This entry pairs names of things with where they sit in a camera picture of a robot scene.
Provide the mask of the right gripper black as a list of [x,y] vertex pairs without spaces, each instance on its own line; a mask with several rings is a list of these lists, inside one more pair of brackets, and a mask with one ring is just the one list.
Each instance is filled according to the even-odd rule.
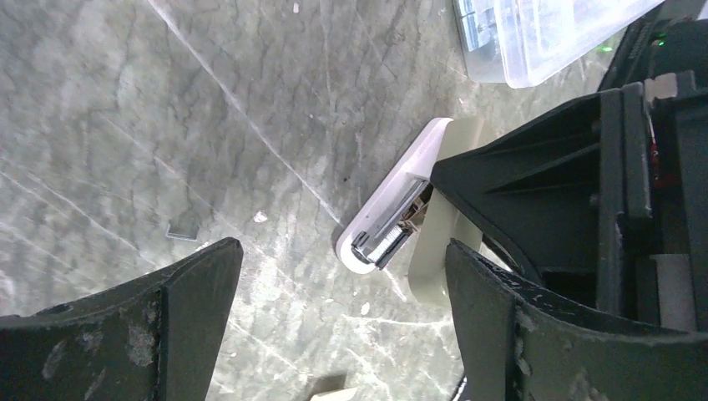
[[632,23],[600,88],[623,96],[562,104],[437,162],[432,183],[531,282],[593,274],[599,310],[625,308],[626,209],[638,319],[704,332],[707,21]]

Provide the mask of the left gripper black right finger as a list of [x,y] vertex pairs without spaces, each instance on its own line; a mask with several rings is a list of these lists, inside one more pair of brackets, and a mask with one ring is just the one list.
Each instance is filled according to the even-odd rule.
[[599,312],[446,250],[453,323],[471,400],[704,400],[707,336]]

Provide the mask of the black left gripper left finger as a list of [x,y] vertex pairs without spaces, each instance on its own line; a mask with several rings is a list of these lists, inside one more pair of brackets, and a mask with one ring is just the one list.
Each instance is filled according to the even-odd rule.
[[2,317],[2,399],[204,399],[243,255],[227,237],[108,290]]

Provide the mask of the small metal staple strip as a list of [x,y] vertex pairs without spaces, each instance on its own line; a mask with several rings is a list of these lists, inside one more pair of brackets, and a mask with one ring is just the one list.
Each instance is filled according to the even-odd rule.
[[197,241],[199,231],[199,222],[195,218],[171,219],[165,237],[176,241]]

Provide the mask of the pale green white stapler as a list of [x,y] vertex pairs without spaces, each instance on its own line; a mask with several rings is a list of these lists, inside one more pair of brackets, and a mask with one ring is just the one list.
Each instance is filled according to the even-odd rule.
[[339,236],[339,261],[361,275],[380,271],[416,237],[407,273],[410,291],[421,304],[449,307],[446,247],[458,239],[478,250],[483,233],[433,188],[432,168],[493,138],[479,117],[432,119]]

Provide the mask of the brown stapler base part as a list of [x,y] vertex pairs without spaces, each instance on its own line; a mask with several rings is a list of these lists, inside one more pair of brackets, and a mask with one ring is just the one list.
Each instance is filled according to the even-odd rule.
[[316,393],[311,396],[310,401],[351,401],[357,394],[357,387],[332,390],[324,393]]

